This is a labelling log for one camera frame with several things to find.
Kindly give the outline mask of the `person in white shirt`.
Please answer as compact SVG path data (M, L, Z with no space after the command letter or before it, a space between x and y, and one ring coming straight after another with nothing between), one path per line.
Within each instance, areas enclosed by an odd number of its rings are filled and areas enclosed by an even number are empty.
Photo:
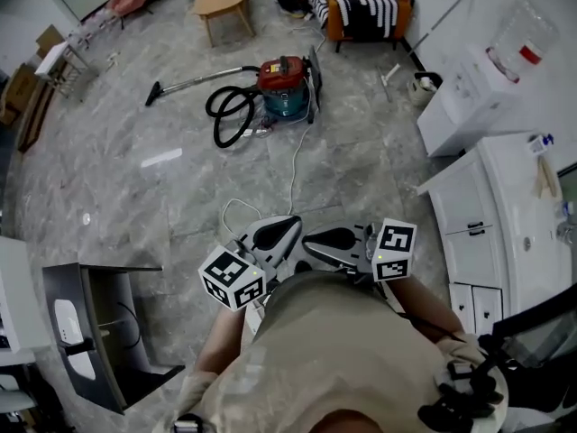
M153 433L433 433L417 412L440 398L435 377L484 360L475 336L433 343L401 306L300 263L252 342L220 374L192 368Z

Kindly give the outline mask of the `clear plastic jug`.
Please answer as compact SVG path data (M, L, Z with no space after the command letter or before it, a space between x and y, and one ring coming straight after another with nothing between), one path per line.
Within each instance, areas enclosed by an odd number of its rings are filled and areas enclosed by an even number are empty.
M557 25L531 0L515 0L502 16L486 49L488 58L517 84L558 42Z

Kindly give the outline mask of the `black white striped blanket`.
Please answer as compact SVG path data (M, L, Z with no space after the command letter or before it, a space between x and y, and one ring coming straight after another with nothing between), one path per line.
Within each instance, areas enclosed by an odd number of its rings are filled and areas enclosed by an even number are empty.
M398 21L397 0L335 0L343 37L356 40L391 39Z

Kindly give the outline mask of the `black body-worn harness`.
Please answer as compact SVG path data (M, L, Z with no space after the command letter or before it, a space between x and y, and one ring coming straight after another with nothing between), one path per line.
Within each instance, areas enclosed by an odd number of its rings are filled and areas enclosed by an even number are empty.
M504 400L490 375L496 366L488 358L478 366L449 362L435 377L440 398L419 408L418 418L436 433L472 433L476 419L486 419Z

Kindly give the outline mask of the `person's left forearm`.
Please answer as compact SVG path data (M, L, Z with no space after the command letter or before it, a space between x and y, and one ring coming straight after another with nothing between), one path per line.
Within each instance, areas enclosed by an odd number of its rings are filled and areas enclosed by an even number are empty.
M245 309L221 308L193 367L194 373L222 373L241 353Z

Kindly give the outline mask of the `white desk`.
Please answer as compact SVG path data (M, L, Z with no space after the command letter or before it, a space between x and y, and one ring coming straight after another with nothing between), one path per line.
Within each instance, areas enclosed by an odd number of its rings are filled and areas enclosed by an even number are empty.
M0 367L35 362L50 346L31 275L26 243L0 235L0 318L8 348L0 348Z

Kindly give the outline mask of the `person's right forearm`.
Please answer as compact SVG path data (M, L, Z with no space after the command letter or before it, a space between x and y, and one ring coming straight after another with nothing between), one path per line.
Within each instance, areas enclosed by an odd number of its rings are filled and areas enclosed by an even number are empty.
M396 279L387 285L412 325L431 342L463 333L462 323L454 312L417 278Z

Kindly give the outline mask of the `white long-handled floor squeegee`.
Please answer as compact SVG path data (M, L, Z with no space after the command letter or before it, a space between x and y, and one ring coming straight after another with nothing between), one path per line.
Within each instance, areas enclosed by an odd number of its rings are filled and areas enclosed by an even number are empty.
M436 30L436 28L463 2L464 0L455 0L453 4L435 21L435 23L429 28L429 30L417 41L414 47L406 54L406 58L411 58L415 51L420 47L420 45ZM380 76L380 82L383 87L383 92L387 103L392 104L392 95L389 92L389 83L393 76L401 68L399 62L397 62L386 74L383 74L378 70Z

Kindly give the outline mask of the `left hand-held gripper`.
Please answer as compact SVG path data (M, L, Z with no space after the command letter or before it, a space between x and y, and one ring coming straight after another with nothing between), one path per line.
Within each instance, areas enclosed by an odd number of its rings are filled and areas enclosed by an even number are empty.
M206 293L231 311L265 296L301 231L299 216L271 216L251 223L240 238L217 246L198 268Z

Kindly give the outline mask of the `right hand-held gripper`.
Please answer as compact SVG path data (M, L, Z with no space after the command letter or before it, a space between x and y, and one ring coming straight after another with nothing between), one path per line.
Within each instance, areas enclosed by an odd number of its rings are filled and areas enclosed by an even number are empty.
M304 250L334 267L371 273L375 281L407 278L412 272L417 226L385 218L381 224L327 225L303 237ZM356 242L342 249L310 242Z

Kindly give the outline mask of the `orange sofa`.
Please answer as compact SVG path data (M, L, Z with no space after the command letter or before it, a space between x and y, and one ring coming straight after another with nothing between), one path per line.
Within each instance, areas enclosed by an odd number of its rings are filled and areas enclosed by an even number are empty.
M408 29L415 0L327 0L326 33L339 50L344 41L396 45Z

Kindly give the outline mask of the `white trash bin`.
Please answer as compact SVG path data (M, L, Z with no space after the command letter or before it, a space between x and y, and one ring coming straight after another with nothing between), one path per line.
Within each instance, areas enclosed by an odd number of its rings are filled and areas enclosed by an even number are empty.
M442 84L443 79L436 72L415 72L407 83L410 102L414 106L426 106Z

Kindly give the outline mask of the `red vacuum cleaner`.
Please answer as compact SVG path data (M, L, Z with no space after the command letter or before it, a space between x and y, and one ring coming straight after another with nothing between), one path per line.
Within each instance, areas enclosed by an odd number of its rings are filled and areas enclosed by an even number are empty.
M265 61L257 75L257 90L266 112L281 122L307 120L313 123L310 58L280 56Z

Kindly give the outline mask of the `white vanity cabinet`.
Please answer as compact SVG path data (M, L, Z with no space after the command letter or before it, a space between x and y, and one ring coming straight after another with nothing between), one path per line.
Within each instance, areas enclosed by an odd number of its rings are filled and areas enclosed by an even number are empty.
M431 199L451 305L468 333L488 334L496 322L573 284L571 246L555 235L562 190L560 200L532 194L531 135L482 138L417 189Z

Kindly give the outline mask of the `metal vacuum wand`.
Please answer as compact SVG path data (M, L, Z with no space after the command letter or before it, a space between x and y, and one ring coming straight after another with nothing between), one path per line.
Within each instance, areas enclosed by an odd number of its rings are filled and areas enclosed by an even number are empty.
M182 89L185 88L190 88L193 87L195 85L199 85L202 83L205 83L207 81L213 80L213 79L217 79L217 78L223 78L223 77L228 77L231 76L233 74L237 74L243 71L248 71L251 70L252 66L240 66L240 67L236 67L236 68L231 68L231 69L225 69L222 71L218 71L212 74L207 74L204 76L198 76L174 85L170 85L170 86L166 86L163 87L161 85L161 83L159 81L156 81L151 88L151 91L144 103L144 105L146 107L150 107L158 98L169 95L171 93L180 91Z

